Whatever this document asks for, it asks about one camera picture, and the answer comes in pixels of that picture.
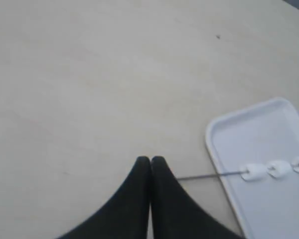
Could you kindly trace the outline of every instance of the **beige table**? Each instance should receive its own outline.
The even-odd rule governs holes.
[[[274,96],[299,110],[281,0],[0,0],[0,239],[68,231],[138,155],[213,172],[208,122]],[[218,180],[184,187],[239,232]]]

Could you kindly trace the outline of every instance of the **light wooden surface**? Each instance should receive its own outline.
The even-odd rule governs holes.
[[[208,122],[274,96],[299,110],[299,11],[281,0],[0,0],[0,239],[68,231],[138,155],[213,172]],[[184,187],[239,232],[217,180]]]

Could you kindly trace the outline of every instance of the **plastic tray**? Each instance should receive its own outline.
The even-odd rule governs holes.
[[[213,120],[206,145],[218,173],[247,163],[299,156],[299,114],[282,98]],[[243,233],[248,239],[299,239],[299,174],[246,182],[222,177]]]

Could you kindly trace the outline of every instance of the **white tray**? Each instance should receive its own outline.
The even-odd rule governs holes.
[[[289,101],[275,98],[213,120],[206,145],[218,173],[247,163],[290,162],[299,156],[299,114]],[[221,181],[246,238],[299,239],[299,174]]]

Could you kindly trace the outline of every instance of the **thin wire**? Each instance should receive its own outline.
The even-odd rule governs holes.
[[[187,180],[204,179],[204,178],[218,178],[218,177],[225,177],[225,176],[231,176],[231,175],[241,175],[244,173],[249,173],[249,172],[248,171],[234,171],[234,172],[226,172],[226,173],[214,173],[214,174],[180,177],[180,178],[177,178],[177,180],[178,181],[187,181]]]

